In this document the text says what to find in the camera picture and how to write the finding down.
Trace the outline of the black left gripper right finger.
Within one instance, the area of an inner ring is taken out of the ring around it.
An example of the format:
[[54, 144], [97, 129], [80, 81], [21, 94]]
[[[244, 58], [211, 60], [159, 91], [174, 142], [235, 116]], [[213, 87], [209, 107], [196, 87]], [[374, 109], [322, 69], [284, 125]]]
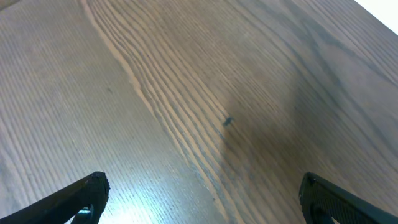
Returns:
[[311, 172], [304, 174], [299, 201], [307, 223], [397, 223], [397, 217]]

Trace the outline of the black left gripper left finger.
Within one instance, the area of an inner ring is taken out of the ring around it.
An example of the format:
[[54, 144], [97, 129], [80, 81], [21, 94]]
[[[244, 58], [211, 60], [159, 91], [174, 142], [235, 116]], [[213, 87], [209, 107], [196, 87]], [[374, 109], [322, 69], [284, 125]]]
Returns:
[[94, 172], [65, 188], [1, 219], [1, 223], [92, 223], [97, 224], [109, 199], [104, 172]]

